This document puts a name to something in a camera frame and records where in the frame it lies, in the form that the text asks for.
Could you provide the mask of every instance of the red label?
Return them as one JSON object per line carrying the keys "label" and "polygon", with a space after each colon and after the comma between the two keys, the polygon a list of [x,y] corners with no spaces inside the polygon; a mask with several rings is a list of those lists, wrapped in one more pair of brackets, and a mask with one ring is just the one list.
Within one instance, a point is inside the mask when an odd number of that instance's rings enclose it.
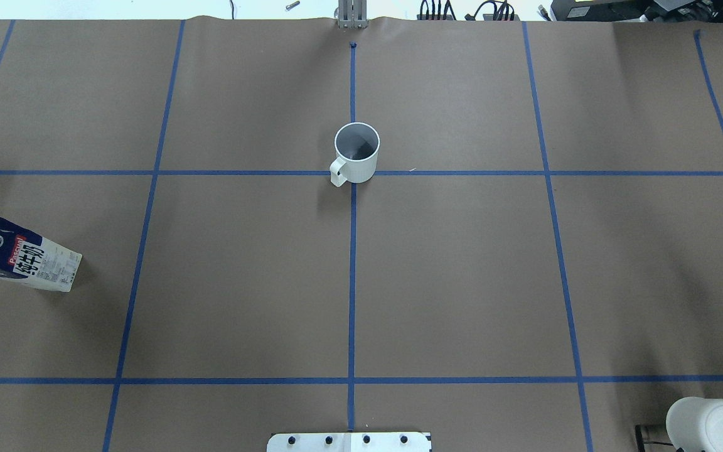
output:
{"label": "red label", "polygon": [[15,237],[15,245],[13,245],[13,252],[11,253],[11,258],[8,259],[8,264],[11,266],[15,266],[15,261],[18,259],[18,252],[21,251],[21,247],[26,242],[26,237],[22,237],[22,235],[17,235]]}

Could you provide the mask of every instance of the mug rim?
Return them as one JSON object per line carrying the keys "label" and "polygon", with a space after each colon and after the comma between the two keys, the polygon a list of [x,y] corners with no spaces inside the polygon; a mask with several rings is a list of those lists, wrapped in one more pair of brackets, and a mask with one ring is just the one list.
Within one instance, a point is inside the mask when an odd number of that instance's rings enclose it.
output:
{"label": "mug rim", "polygon": [[[353,158],[347,158],[345,157],[342,152],[339,152],[338,146],[336,146],[336,138],[339,138],[339,133],[341,131],[344,131],[345,127],[347,126],[353,126],[355,124],[360,124],[362,126],[370,127],[371,131],[375,134],[376,140],[378,140],[377,145],[375,146],[375,151],[373,151],[373,154],[368,155],[367,157],[362,158],[361,160],[353,160]],[[347,162],[365,162],[367,160],[370,160],[370,158],[375,157],[376,154],[378,154],[378,149],[381,148],[381,136],[378,135],[378,131],[376,131],[375,127],[371,126],[370,124],[367,124],[366,122],[361,121],[353,121],[345,124],[344,126],[341,126],[339,128],[339,131],[336,131],[336,134],[333,136],[333,150],[336,151],[337,157],[342,157]]]}

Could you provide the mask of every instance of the white bracket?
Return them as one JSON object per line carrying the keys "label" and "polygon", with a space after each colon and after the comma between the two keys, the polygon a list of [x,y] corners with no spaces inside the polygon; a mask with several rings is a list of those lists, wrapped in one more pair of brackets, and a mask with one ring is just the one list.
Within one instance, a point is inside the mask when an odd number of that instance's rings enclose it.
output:
{"label": "white bracket", "polygon": [[431,434],[418,432],[277,434],[267,452],[431,452]]}
{"label": "white bracket", "polygon": [[339,0],[339,28],[367,28],[367,0]]}

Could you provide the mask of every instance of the white background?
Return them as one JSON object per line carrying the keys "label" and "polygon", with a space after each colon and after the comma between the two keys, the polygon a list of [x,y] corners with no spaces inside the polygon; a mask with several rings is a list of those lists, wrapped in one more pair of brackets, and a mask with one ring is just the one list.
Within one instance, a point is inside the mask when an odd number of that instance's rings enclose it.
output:
{"label": "white background", "polygon": [[[286,11],[294,0],[233,0],[236,18],[315,18],[333,17],[336,0],[301,0]],[[473,13],[481,0],[452,0],[456,18]],[[510,0],[521,20],[542,20],[537,14],[540,3],[550,11],[551,0]],[[368,18],[389,16],[416,18],[419,0],[368,0]],[[491,13],[491,6],[482,12]],[[0,19],[138,19],[192,18],[210,15],[230,18],[229,0],[0,0]]]}

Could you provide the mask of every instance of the mug handle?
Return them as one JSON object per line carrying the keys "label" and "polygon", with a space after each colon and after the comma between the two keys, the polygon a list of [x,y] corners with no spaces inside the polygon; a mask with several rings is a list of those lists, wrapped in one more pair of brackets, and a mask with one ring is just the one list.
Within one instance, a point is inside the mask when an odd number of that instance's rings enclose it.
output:
{"label": "mug handle", "polygon": [[331,172],[331,183],[333,185],[341,186],[343,183],[347,182],[348,178],[340,174],[340,171],[343,167],[345,167],[346,164],[347,162],[345,162],[339,157],[337,157],[336,160],[331,163],[329,171]]}

